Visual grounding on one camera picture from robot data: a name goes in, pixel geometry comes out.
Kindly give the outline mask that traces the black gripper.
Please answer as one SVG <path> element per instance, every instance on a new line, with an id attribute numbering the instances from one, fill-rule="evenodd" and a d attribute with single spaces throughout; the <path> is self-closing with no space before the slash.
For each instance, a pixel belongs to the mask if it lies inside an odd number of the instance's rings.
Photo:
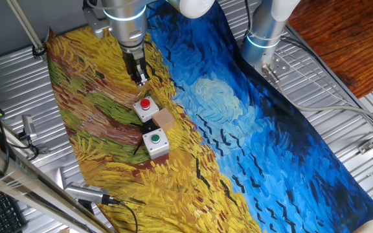
<path id="1" fill-rule="evenodd" d="M 123 52 L 126 70 L 136 85 L 144 86 L 150 80 L 146 71 L 146 59 L 144 49 L 135 49 Z"/>

